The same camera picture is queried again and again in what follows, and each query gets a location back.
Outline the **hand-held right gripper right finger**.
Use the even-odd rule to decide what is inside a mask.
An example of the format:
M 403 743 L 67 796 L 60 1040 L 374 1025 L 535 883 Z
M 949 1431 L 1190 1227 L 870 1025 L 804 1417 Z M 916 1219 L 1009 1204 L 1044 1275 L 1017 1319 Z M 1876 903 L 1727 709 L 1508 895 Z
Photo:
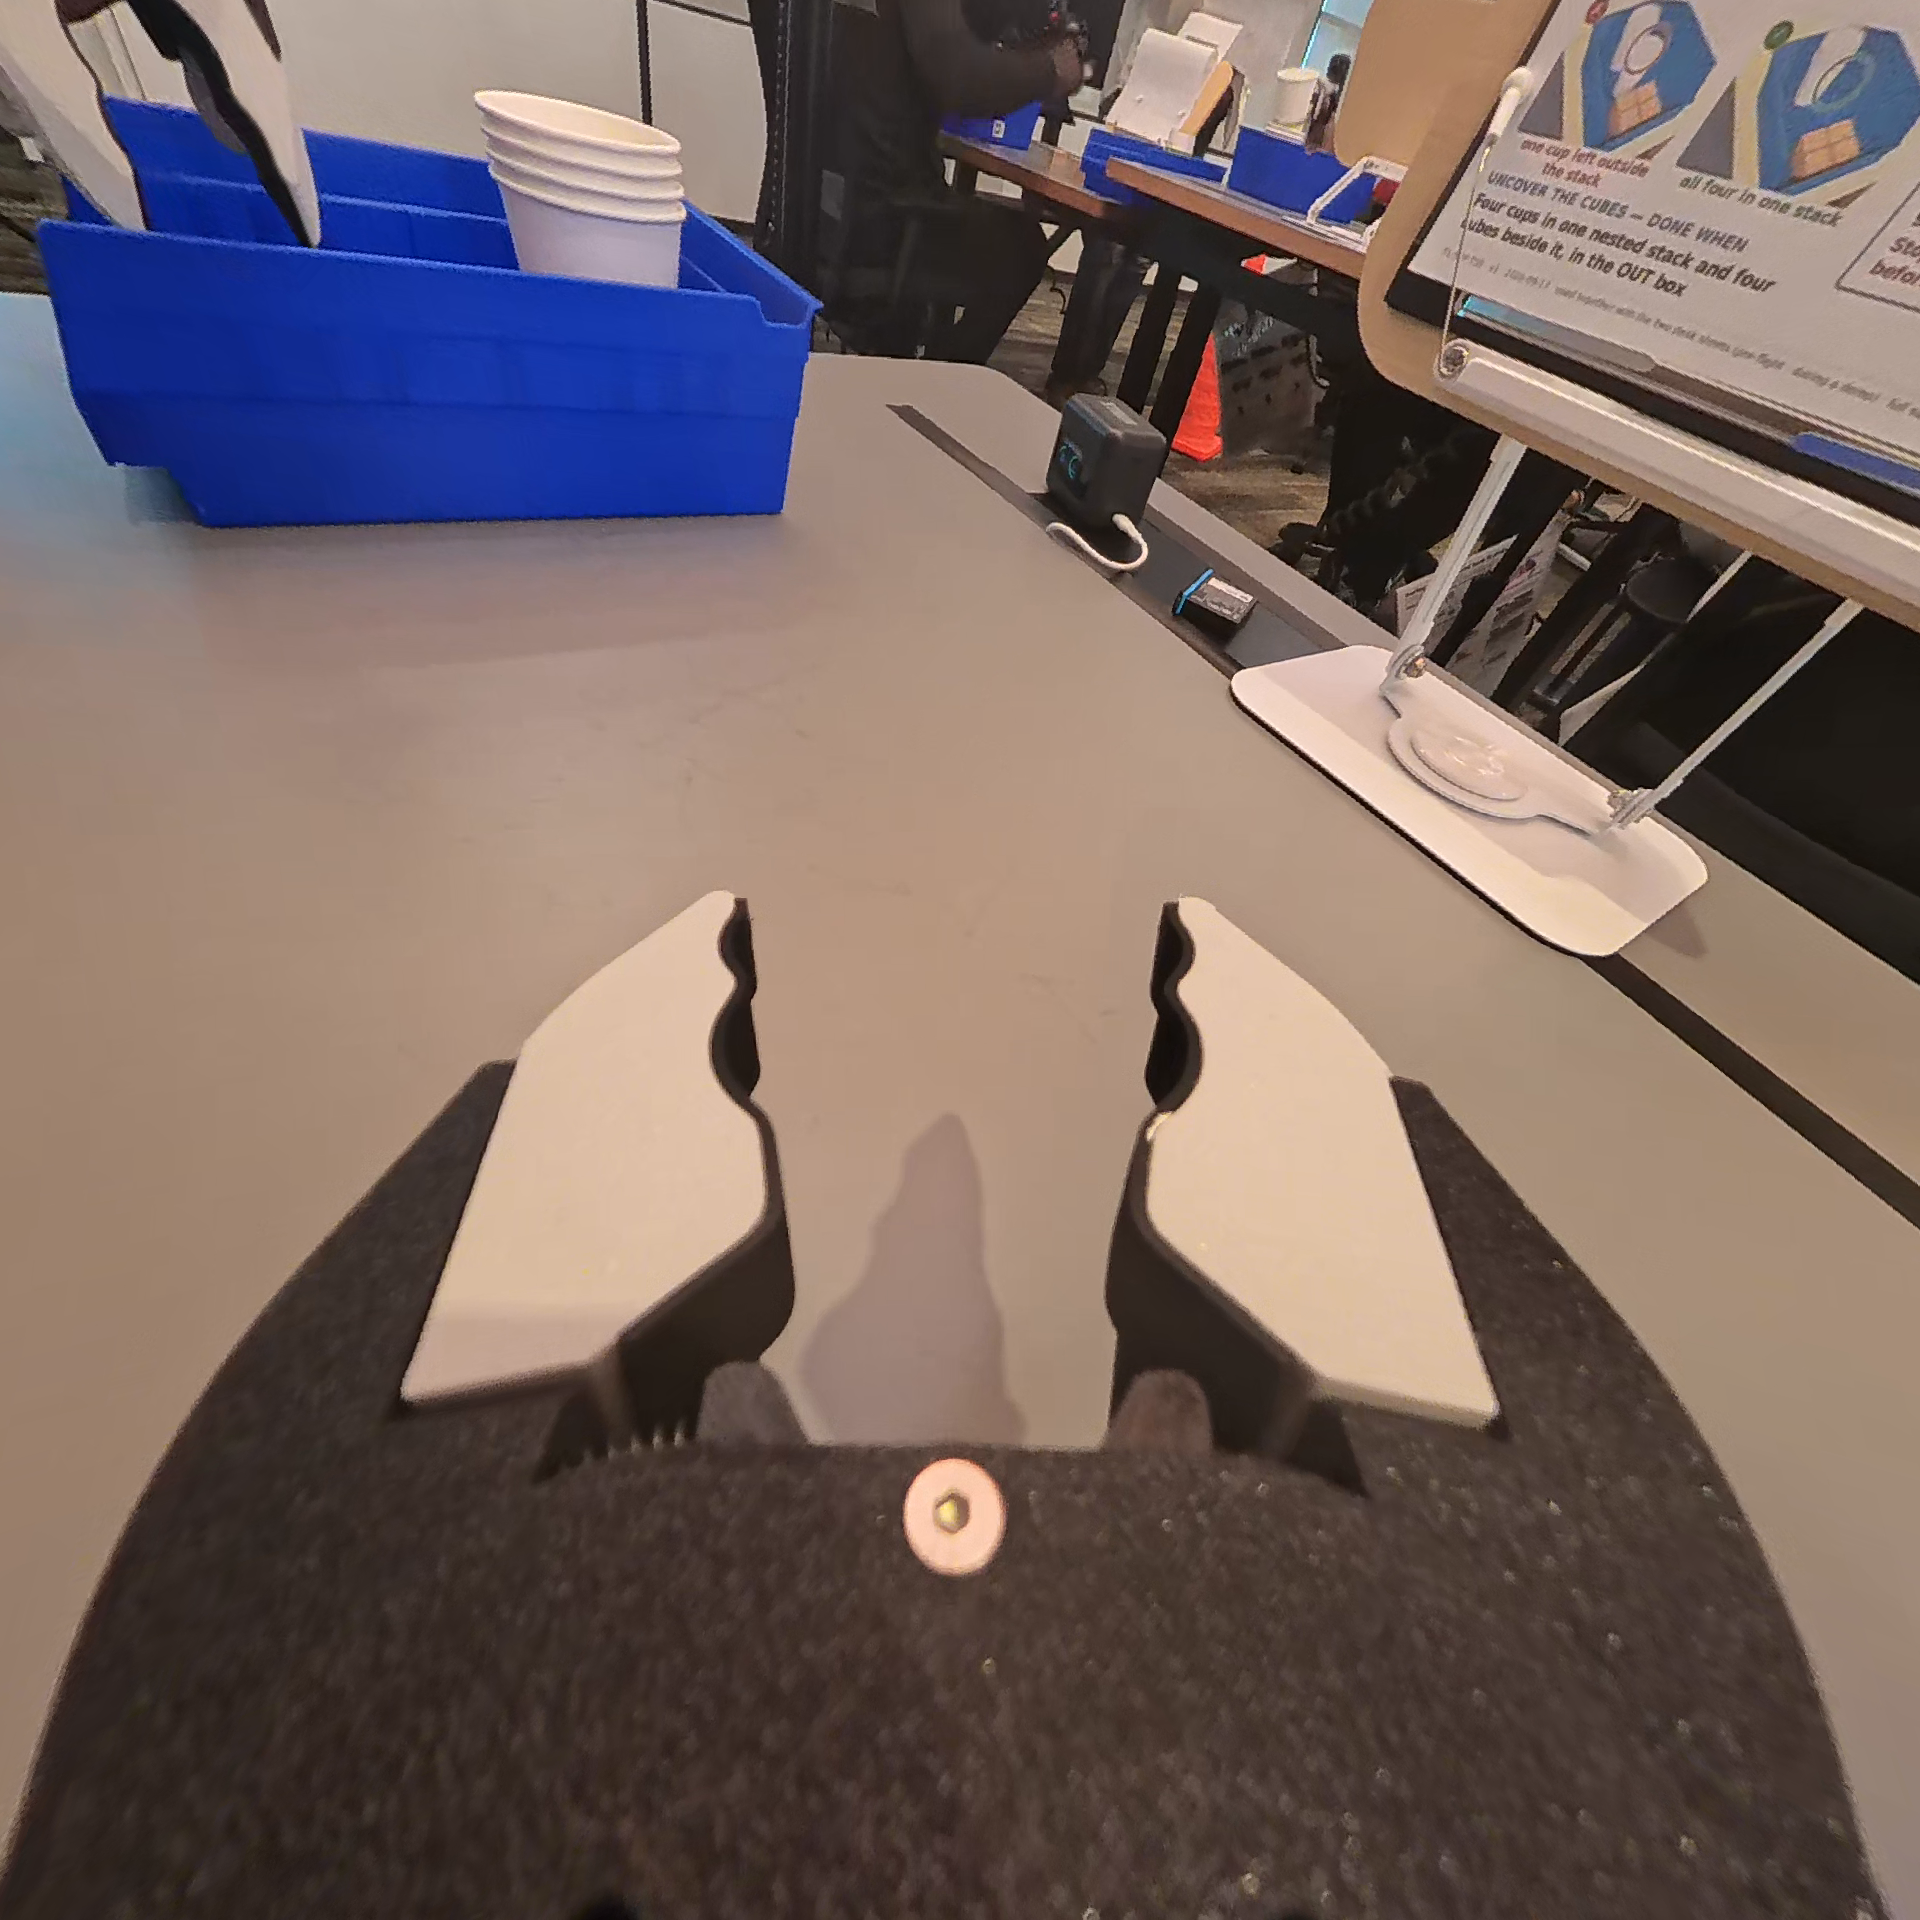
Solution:
M 1487 1432 L 1502 1405 L 1393 1075 L 1199 895 L 1163 904 L 1148 1117 L 1109 1252 L 1111 1428 L 1299 1448 L 1349 1408 Z

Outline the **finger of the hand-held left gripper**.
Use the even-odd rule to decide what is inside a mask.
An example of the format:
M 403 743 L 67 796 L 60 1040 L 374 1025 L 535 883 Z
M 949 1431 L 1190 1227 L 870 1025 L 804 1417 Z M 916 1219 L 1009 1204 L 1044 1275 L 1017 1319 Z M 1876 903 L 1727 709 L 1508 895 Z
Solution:
M 173 59 L 207 127 L 254 161 L 296 240 L 323 243 L 320 191 L 264 3 L 176 3 Z
M 104 113 L 104 96 L 62 21 L 3 22 L 6 102 L 60 173 L 109 223 L 145 230 L 132 161 Z

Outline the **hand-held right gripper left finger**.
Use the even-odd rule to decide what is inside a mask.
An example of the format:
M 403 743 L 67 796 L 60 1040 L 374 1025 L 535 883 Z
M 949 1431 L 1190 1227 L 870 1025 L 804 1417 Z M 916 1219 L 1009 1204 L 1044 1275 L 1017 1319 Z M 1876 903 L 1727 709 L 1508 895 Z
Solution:
M 549 1385 L 694 1424 L 798 1296 L 756 1102 L 752 912 L 704 894 L 518 1047 L 399 1379 L 406 1408 Z

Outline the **blue plastic bin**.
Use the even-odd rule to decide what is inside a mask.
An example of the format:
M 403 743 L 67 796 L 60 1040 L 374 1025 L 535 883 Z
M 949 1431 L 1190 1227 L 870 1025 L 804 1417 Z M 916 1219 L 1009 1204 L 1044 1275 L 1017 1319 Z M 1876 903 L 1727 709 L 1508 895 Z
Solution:
M 308 132 L 325 247 L 184 108 L 109 101 L 152 230 L 40 221 L 107 463 L 206 526 L 760 516 L 817 299 L 691 208 L 679 284 L 521 271 L 485 161 Z

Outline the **wooden office table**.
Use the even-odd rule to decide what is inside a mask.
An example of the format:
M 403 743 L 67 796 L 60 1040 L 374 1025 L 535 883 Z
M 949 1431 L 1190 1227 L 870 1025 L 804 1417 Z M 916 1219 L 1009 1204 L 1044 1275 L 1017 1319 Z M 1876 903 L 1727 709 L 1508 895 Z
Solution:
M 1109 175 L 1137 199 L 1137 248 L 1165 273 L 1145 303 L 1119 377 L 1119 398 L 1143 407 L 1174 440 L 1225 302 L 1265 313 L 1365 368 L 1358 281 L 1369 227 L 1323 223 L 1223 185 L 1111 160 Z
M 1105 393 L 1105 365 L 1148 273 L 1131 209 L 1102 199 L 1088 187 L 1081 160 L 1046 142 L 1008 149 L 942 132 L 936 145 L 951 161 L 964 288 L 976 299 L 956 323 L 956 357 L 991 357 L 1059 248 L 1076 240 L 1078 263 L 1046 365 L 1046 393 Z

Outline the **black charging block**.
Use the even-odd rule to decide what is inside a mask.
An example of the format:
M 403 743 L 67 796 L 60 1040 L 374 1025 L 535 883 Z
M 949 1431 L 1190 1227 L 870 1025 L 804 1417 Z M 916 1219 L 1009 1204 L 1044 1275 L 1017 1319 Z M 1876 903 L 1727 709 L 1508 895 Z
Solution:
M 1081 534 L 1140 520 L 1168 455 L 1163 433 L 1111 396 L 1076 393 L 1060 412 L 1044 495 Z

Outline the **patterned storage crate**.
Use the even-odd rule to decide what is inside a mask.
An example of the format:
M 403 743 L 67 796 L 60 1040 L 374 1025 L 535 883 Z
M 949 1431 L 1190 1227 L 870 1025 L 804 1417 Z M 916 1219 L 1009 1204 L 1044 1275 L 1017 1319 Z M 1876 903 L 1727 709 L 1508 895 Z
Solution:
M 1247 313 L 1219 327 L 1214 347 L 1228 449 L 1285 449 L 1317 438 L 1326 385 L 1308 333 Z

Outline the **printed instruction sheet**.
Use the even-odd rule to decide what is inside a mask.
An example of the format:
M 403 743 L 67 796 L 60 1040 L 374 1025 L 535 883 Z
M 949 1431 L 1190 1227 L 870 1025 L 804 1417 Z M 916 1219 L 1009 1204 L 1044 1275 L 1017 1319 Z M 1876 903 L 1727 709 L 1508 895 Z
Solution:
M 1396 299 L 1915 465 L 1917 6 L 1552 5 Z

